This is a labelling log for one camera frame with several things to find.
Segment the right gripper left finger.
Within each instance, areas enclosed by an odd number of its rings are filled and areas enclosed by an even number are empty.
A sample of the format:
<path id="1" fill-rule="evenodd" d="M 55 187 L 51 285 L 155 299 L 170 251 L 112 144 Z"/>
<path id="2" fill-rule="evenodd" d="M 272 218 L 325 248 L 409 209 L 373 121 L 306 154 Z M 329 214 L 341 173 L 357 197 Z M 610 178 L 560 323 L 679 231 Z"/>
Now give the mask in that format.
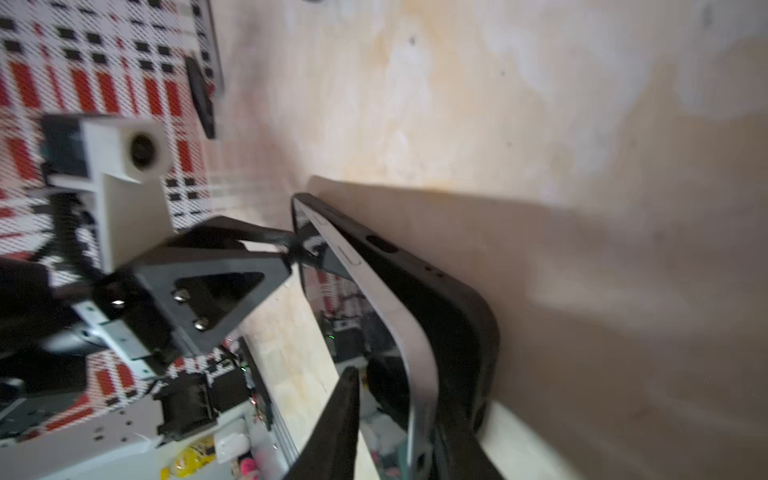
<path id="1" fill-rule="evenodd" d="M 356 368 L 347 367 L 340 375 L 308 442 L 284 479 L 352 480 L 355 476 L 359 423 L 359 375 Z"/>

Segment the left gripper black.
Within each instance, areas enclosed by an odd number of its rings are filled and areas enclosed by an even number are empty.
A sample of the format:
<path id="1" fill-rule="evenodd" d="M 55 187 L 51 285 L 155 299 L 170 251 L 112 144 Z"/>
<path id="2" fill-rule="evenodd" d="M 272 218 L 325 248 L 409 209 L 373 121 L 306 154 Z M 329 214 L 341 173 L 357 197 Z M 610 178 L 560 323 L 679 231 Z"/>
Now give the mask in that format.
<path id="1" fill-rule="evenodd" d="M 180 358 L 218 346 L 290 276 L 291 231 L 226 216 L 205 220 L 135 263 L 113 265 L 71 304 L 97 337 L 140 378 L 160 378 Z"/>

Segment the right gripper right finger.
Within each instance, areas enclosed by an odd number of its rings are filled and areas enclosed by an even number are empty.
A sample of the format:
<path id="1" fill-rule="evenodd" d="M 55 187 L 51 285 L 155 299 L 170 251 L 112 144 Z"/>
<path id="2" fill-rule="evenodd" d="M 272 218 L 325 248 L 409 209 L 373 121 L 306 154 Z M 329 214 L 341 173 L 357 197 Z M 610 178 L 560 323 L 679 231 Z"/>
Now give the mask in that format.
<path id="1" fill-rule="evenodd" d="M 454 401 L 441 401 L 437 407 L 432 479 L 503 479 L 481 448 L 461 405 Z"/>

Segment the black phone case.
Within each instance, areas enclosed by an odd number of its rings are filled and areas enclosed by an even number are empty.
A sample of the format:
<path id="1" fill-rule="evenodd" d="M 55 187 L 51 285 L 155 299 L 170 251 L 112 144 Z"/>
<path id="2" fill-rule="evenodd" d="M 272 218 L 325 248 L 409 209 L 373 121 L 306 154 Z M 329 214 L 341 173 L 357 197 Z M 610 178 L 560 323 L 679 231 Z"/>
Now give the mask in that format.
<path id="1" fill-rule="evenodd" d="M 300 193 L 293 199 L 307 201 L 329 218 L 414 315 L 438 367 L 437 407 L 441 401 L 460 404 L 478 439 L 500 345 L 497 322 L 485 300 L 317 197 Z"/>

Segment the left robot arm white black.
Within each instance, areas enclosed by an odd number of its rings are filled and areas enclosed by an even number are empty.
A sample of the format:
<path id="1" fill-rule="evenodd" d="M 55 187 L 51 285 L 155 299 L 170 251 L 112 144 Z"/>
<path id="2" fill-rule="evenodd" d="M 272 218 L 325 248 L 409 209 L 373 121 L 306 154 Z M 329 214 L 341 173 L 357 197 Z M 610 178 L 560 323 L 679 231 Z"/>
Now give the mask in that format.
<path id="1" fill-rule="evenodd" d="M 146 380 L 202 356 L 285 280 L 293 232 L 218 216 L 176 233 L 112 272 L 78 240 L 81 202 L 50 199 L 52 251 L 78 281 L 53 287 L 31 260 L 1 262 L 1 435 L 16 438 L 67 409 L 87 386 L 87 357 L 117 354 Z"/>

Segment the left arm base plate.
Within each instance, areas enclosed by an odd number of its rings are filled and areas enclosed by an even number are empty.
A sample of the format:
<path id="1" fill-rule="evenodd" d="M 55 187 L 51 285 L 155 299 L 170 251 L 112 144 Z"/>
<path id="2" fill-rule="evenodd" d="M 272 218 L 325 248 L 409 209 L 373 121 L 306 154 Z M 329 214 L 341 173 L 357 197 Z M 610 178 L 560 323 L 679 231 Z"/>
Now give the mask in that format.
<path id="1" fill-rule="evenodd" d="M 251 404 L 267 429 L 273 427 L 272 398 L 245 338 L 225 342 L 215 351 L 219 357 L 206 357 L 200 371 L 181 371 L 152 395 L 162 409 L 163 422 L 157 427 L 162 444 L 179 442 L 213 427 L 244 402 Z"/>

